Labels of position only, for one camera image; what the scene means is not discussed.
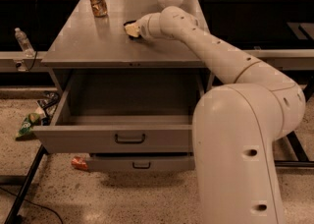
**white robotic arm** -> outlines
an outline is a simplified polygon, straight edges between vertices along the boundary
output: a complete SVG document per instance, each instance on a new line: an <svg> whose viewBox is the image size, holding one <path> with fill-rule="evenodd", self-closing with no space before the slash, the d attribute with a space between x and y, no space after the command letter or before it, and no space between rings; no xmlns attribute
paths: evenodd
<svg viewBox="0 0 314 224"><path fill-rule="evenodd" d="M301 88L265 62L200 29L195 17L177 7L146 15L129 34L180 40L224 84L203 95L193 115L204 223L284 224L272 143L301 122Z"/></svg>

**gold can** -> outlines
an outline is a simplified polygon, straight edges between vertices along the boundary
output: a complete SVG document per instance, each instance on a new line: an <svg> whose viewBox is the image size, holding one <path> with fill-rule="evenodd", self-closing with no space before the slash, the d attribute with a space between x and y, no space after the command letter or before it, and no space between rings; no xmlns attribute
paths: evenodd
<svg viewBox="0 0 314 224"><path fill-rule="evenodd" d="M105 0L90 0L92 13L95 17L103 17L108 13Z"/></svg>

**drawer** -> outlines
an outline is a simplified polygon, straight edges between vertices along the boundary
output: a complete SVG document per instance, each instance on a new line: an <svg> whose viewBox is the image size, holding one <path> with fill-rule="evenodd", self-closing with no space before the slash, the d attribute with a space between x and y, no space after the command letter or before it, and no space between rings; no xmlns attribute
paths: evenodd
<svg viewBox="0 0 314 224"><path fill-rule="evenodd" d="M91 172L123 171L186 171L195 168L194 158L188 153L169 153L169 155L97 156L86 158Z"/></svg>
<svg viewBox="0 0 314 224"><path fill-rule="evenodd" d="M49 153L192 152L203 92L197 69L76 70L50 126L34 132Z"/></svg>

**speckled floor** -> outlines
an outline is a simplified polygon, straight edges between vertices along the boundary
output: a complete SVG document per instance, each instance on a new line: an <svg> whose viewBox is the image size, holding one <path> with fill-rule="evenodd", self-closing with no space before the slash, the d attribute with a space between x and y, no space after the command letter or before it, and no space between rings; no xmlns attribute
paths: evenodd
<svg viewBox="0 0 314 224"><path fill-rule="evenodd" d="M15 141L24 116L33 112L41 90L0 89L0 174L24 175L40 143ZM314 159L314 98L297 134ZM275 158L294 159L286 140L275 145ZM45 156L30 186L27 199L56 210L67 224L199 224L199 199L195 171L181 173L88 173L76 170L76 154ZM314 170L277 169L287 224L311 224L314 219ZM19 187L4 187L17 193ZM14 198L0 191L0 223ZM24 203L24 223L60 223L45 209Z"/></svg>

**clear plastic bottle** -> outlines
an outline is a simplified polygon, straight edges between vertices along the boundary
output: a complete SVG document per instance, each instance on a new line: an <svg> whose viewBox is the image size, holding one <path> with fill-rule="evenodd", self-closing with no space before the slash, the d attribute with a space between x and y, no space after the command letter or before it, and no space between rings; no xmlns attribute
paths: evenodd
<svg viewBox="0 0 314 224"><path fill-rule="evenodd" d="M16 39L27 57L33 57L35 52L27 38L27 35L19 28L15 29Z"/></svg>

